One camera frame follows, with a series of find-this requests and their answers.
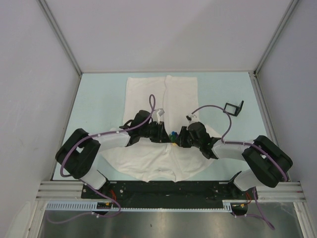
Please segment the rainbow plush flower brooch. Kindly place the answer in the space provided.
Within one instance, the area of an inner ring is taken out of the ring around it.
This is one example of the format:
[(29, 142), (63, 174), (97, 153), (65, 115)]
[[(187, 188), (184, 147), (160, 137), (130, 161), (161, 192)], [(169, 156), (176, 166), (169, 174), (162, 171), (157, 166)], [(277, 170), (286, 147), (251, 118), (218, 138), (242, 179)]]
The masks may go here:
[(178, 133), (176, 131), (172, 131), (170, 134), (169, 134), (169, 139), (170, 139), (170, 142), (172, 144), (176, 144), (176, 139), (178, 137)]

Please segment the white t-shirt garment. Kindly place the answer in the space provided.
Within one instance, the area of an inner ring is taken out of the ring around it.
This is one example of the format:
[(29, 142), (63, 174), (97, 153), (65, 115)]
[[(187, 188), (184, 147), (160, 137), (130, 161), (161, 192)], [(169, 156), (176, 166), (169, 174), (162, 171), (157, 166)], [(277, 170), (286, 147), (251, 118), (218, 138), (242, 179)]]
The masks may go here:
[[(154, 94), (156, 108), (168, 133), (187, 125), (186, 115), (199, 107), (198, 80), (195, 77), (129, 77), (126, 83), (123, 122), (133, 119), (139, 110), (149, 110), (149, 95)], [(206, 159), (197, 148), (180, 148), (171, 143), (152, 143), (142, 138), (135, 145), (113, 148), (101, 153), (99, 170), (110, 180), (205, 180), (204, 172), (214, 159)]]

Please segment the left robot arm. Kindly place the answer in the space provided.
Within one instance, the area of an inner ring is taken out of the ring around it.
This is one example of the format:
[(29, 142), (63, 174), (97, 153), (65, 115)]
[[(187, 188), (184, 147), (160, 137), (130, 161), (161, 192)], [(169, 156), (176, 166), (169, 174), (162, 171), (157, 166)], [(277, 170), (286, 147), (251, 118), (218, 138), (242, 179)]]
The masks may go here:
[(79, 128), (58, 150), (55, 159), (71, 177), (90, 185), (94, 195), (104, 198), (109, 194), (109, 185), (107, 178), (94, 166), (97, 155), (108, 149), (131, 146), (141, 138), (148, 138), (153, 143), (169, 143), (164, 122), (160, 120), (163, 114), (163, 109), (156, 109), (152, 113), (140, 110), (134, 119), (120, 126), (118, 131), (105, 132), (96, 137)]

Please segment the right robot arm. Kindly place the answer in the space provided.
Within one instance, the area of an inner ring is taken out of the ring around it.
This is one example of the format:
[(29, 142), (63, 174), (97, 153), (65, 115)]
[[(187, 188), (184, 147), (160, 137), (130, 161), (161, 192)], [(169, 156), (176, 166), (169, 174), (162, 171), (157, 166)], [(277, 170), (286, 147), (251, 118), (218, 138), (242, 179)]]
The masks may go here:
[(287, 180), (286, 174), (293, 166), (291, 158), (264, 135), (250, 142), (222, 141), (220, 137), (211, 137), (201, 122), (183, 126), (175, 142), (182, 148), (198, 148), (206, 159), (245, 161), (250, 168), (230, 180), (228, 192), (234, 199), (240, 199), (253, 187), (275, 188)]

